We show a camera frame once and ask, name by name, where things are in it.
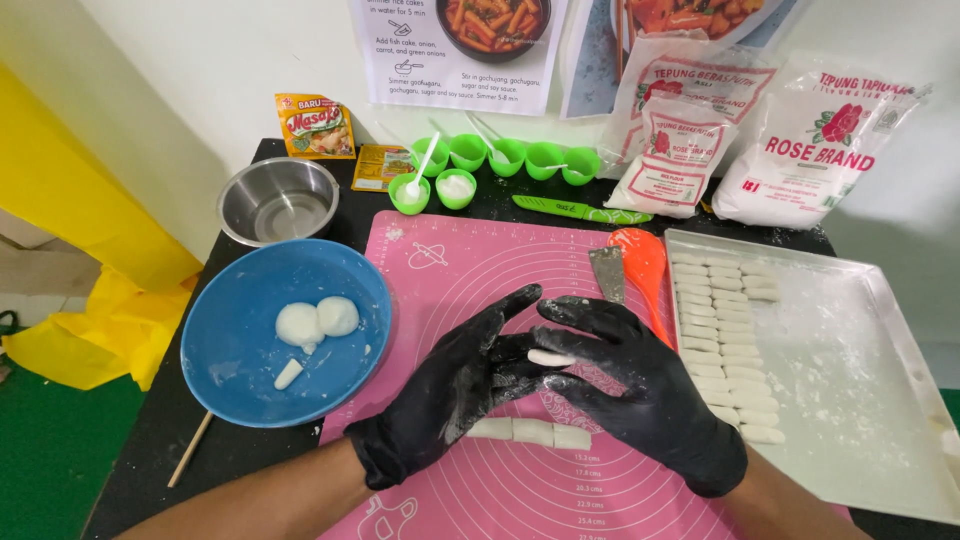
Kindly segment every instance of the red rose logo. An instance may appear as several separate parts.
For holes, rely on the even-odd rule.
[[[654,152],[666,154],[670,150],[670,136],[664,132],[657,132],[654,135]]]
[[[653,82],[651,85],[647,86],[646,89],[643,89],[643,88],[642,88],[643,85],[640,85],[640,86],[641,86],[641,90],[640,90],[640,91],[643,92],[643,102],[644,102],[644,103],[650,101],[650,95],[653,93],[654,90],[660,90],[660,91],[663,91],[663,92],[670,92],[671,94],[680,95],[681,92],[682,92],[683,89],[684,89],[684,84],[683,84],[683,83],[679,83],[679,82],[677,82],[677,81],[672,81],[672,82],[670,82],[670,83],[667,83],[667,82],[666,82],[665,80],[663,80],[663,79],[660,79],[659,81]]]
[[[863,107],[853,106],[848,103],[837,112],[824,112],[819,120],[813,123],[813,143],[819,142],[840,142],[847,146],[852,143],[851,133],[860,123],[860,114],[863,113]]]

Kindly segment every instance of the black nitrile glove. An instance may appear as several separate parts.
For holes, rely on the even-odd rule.
[[[735,428],[707,408],[680,357],[631,311],[604,300],[563,296],[542,300],[545,319],[567,330],[537,328],[543,349],[588,361],[618,380],[620,397],[567,373],[544,378],[548,388],[583,410],[610,435],[680,474],[701,497],[720,497],[747,471],[747,453]]]
[[[367,487],[392,487],[432,465],[477,420],[536,392],[543,375],[558,369],[526,359],[530,332],[499,335],[542,291],[527,285],[449,331],[386,410],[347,426]]]

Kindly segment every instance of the pink silicone baking mat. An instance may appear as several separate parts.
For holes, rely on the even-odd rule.
[[[394,341],[381,367],[347,405],[326,417],[321,443],[353,419],[382,410],[433,344],[489,303],[531,282],[543,297],[602,298],[587,251],[608,233],[382,211],[373,219],[369,258],[395,295]],[[666,281],[662,321],[674,336]],[[627,307],[649,322],[627,283]],[[528,309],[505,332],[543,322]],[[594,368],[572,368],[604,390],[622,386]],[[639,540],[732,537],[723,505],[694,496],[674,473],[603,432],[544,390],[491,416],[539,418],[594,433],[589,452],[462,439],[439,462],[382,491],[323,539]]]

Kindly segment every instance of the red bowl of tteokbokki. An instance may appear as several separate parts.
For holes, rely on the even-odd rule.
[[[486,63],[530,50],[550,22],[550,0],[437,0],[446,36],[462,53]]]

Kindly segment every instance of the wooden skewer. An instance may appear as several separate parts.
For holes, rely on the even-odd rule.
[[[186,464],[190,462],[190,457],[193,456],[193,451],[197,450],[197,443],[199,443],[200,439],[204,436],[206,427],[210,425],[211,418],[213,418],[213,413],[207,411],[204,420],[200,422],[200,427],[197,428],[197,432],[193,434],[193,440],[190,441],[189,446],[186,447],[186,451],[183,453],[183,457],[180,458],[180,463],[177,465],[177,470],[174,471],[174,475],[170,477],[170,481],[167,482],[167,487],[174,487],[177,485],[177,482],[180,481],[180,476],[183,474],[183,469],[186,469]]]
[[[616,0],[616,81],[623,77],[623,0]]]
[[[626,0],[625,9],[627,10],[627,29],[630,32],[630,48],[628,53],[634,52],[634,39],[636,39],[636,27],[634,26],[634,14],[630,11],[630,3],[633,0]]]

